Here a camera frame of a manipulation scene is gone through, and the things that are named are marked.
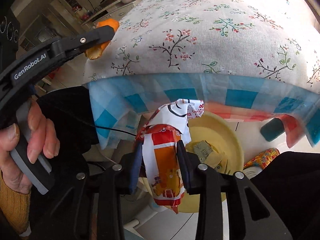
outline metal bolt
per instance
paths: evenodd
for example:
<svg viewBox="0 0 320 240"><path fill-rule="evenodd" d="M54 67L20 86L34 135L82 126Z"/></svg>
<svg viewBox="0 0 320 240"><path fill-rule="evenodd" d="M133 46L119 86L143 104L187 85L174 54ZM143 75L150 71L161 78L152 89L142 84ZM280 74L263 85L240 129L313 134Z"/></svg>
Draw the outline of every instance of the metal bolt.
<svg viewBox="0 0 320 240"><path fill-rule="evenodd" d="M76 177L77 177L77 179L84 179L85 178L85 173L80 172L80 173L77 174Z"/></svg>
<svg viewBox="0 0 320 240"><path fill-rule="evenodd" d="M112 169L114 171L120 171L122 169L122 166L121 166L121 164L115 164L112 166Z"/></svg>
<svg viewBox="0 0 320 240"><path fill-rule="evenodd" d="M204 163L200 163L198 165L198 169L201 170L201 171L205 171L206 169L208 168L208 166Z"/></svg>
<svg viewBox="0 0 320 240"><path fill-rule="evenodd" d="M236 172L236 177L237 177L238 179L243 179L243 178L244 178L244 174L243 174L242 172L240 172L240 171L237 171L237 172Z"/></svg>

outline human hand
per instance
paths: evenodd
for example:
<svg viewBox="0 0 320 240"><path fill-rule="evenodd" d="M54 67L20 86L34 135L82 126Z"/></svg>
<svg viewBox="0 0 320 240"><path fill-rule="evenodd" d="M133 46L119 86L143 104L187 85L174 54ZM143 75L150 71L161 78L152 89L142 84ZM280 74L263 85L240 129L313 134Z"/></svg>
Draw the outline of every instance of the human hand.
<svg viewBox="0 0 320 240"><path fill-rule="evenodd" d="M28 113L28 125L31 130L27 149L29 161L35 163L41 151L49 159L57 156L60 141L57 139L54 124L50 119L44 117L39 105L34 100L32 100ZM19 138L20 131L17 124L0 130L0 169L3 180L9 188L22 194L28 194L32 183L9 154L9 151L18 144Z"/></svg>

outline sweater cuff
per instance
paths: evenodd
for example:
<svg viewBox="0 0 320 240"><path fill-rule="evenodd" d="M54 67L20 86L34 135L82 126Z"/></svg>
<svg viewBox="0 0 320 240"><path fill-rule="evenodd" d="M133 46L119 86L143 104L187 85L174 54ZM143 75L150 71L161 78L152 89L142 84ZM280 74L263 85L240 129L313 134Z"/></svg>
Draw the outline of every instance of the sweater cuff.
<svg viewBox="0 0 320 240"><path fill-rule="evenodd" d="M19 235L28 228L30 195L10 189L4 183L0 170L0 209Z"/></svg>

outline snack wrapper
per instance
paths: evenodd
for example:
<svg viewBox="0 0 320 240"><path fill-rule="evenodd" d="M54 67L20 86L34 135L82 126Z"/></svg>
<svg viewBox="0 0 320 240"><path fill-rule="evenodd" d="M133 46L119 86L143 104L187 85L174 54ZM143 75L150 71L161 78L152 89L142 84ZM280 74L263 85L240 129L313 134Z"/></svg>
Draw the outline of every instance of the snack wrapper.
<svg viewBox="0 0 320 240"><path fill-rule="evenodd" d="M201 117L202 100L178 99L161 106L139 131L148 183L158 205L179 205L185 191L176 156L177 141L191 141L188 119Z"/></svg>

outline dark green object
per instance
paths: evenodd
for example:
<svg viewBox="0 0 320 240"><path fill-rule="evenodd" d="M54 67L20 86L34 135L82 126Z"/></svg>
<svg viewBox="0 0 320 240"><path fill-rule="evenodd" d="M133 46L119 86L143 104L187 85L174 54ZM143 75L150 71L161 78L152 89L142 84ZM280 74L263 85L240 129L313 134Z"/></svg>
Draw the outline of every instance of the dark green object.
<svg viewBox="0 0 320 240"><path fill-rule="evenodd" d="M283 123L279 118L274 118L261 127L260 133L268 142L271 142L284 133Z"/></svg>

